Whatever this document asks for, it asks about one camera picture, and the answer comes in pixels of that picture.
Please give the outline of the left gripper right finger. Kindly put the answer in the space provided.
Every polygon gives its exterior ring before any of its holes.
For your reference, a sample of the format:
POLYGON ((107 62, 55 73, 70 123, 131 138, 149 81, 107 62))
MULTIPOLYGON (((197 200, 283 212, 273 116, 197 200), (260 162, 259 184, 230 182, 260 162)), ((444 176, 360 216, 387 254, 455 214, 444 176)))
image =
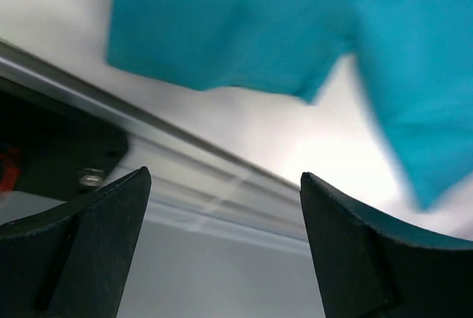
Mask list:
POLYGON ((472 242, 406 223, 305 172, 300 199, 327 317, 470 317, 472 242))

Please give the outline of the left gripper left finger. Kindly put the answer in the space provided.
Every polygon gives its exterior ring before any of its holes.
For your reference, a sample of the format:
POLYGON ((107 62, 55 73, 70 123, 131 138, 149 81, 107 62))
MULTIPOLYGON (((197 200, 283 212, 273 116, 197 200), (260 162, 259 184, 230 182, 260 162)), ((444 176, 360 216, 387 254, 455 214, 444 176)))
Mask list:
POLYGON ((1 225, 1 316, 116 317, 151 184, 141 167, 1 225))

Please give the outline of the teal t shirt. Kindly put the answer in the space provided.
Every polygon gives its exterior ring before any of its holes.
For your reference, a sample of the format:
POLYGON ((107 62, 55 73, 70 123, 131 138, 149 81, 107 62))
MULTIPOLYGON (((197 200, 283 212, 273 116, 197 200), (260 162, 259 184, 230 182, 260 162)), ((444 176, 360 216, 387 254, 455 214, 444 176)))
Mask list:
POLYGON ((311 102, 349 53, 429 208, 472 173, 472 0, 112 0, 106 60, 189 89, 311 102))

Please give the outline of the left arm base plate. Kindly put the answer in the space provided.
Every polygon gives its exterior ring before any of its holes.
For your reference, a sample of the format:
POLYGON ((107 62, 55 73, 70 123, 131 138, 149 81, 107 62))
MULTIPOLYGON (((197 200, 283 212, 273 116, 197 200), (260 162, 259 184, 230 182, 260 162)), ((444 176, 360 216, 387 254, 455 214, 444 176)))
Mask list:
POLYGON ((115 125, 1 79, 1 194, 71 200, 100 187, 128 150, 115 125))

